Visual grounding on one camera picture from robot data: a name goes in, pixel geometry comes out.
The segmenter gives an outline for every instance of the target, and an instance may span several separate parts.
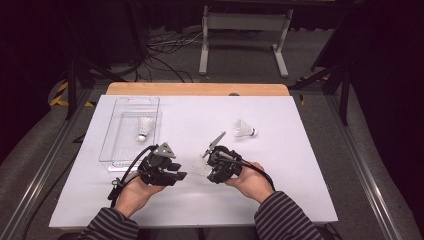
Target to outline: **shuttlecock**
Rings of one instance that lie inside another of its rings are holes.
[[[147,134],[152,130],[153,125],[155,125],[153,118],[141,117],[138,119],[138,137],[137,141],[144,142],[146,140]]]
[[[234,126],[234,137],[256,136],[258,131],[250,127],[242,120],[238,120]]]

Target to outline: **clear plastic container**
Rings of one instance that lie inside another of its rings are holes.
[[[137,155],[157,144],[160,128],[158,97],[119,98],[115,102],[109,128],[100,154],[109,171],[126,171]],[[140,118],[151,118],[153,124],[146,139],[138,141]]]

